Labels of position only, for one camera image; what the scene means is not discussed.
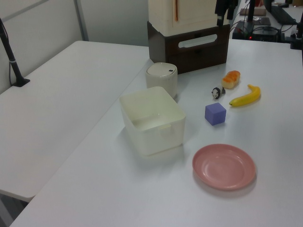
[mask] yellow banana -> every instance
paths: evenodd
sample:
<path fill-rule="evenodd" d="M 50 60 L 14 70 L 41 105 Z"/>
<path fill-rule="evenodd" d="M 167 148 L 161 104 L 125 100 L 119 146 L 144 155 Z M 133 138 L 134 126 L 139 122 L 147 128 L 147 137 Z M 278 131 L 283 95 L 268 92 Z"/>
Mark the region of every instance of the yellow banana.
<path fill-rule="evenodd" d="M 233 100 L 231 100 L 229 102 L 229 105 L 231 105 L 231 106 L 246 105 L 246 104 L 256 101 L 260 97 L 261 90 L 259 87 L 252 86 L 251 84 L 248 84 L 247 86 L 251 89 L 251 92 L 247 95 L 244 95 L 244 96 L 241 96 L 238 98 L 234 98 Z"/>

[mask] bread roll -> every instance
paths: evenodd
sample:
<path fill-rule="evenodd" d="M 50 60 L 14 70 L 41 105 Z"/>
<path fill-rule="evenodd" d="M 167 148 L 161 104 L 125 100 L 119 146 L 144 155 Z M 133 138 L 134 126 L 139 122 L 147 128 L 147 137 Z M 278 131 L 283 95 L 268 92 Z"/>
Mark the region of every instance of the bread roll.
<path fill-rule="evenodd" d="M 240 72 L 238 71 L 230 71 L 226 74 L 226 76 L 222 79 L 221 84 L 223 88 L 232 89 L 235 87 L 240 79 Z"/>

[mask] white plastic container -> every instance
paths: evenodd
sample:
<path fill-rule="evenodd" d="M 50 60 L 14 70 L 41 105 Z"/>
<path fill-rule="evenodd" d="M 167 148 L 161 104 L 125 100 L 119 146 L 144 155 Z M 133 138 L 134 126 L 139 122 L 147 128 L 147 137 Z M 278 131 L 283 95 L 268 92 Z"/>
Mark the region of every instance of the white plastic container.
<path fill-rule="evenodd" d="M 149 22 L 164 36 L 217 26 L 216 0 L 148 0 Z M 224 25 L 229 21 L 225 14 Z"/>
<path fill-rule="evenodd" d="M 145 79 L 147 88 L 162 87 L 172 98 L 175 98 L 178 84 L 178 70 L 175 65 L 155 63 L 147 69 Z"/>
<path fill-rule="evenodd" d="M 143 155 L 176 147 L 183 142 L 185 113 L 162 87 L 120 97 L 126 130 Z"/>

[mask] pink plate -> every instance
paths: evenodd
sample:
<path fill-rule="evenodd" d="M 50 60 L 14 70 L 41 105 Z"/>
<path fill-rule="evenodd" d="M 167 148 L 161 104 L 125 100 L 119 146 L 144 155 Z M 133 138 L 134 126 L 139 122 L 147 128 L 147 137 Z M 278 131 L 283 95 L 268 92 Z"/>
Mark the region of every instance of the pink plate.
<path fill-rule="evenodd" d="M 251 157 L 227 144 L 212 144 L 199 149 L 193 157 L 193 169 L 205 184 L 221 190 L 242 188 L 256 174 Z"/>

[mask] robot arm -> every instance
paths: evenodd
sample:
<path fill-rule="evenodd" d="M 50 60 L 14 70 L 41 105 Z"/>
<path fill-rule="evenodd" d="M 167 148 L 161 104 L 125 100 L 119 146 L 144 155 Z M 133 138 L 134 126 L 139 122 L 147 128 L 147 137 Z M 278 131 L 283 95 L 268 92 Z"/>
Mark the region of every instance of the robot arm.
<path fill-rule="evenodd" d="M 233 12 L 237 5 L 238 5 L 238 0 L 217 0 L 216 9 L 214 13 L 218 15 L 218 20 L 217 20 L 218 26 L 223 25 L 226 10 L 228 10 L 227 19 L 232 20 Z"/>

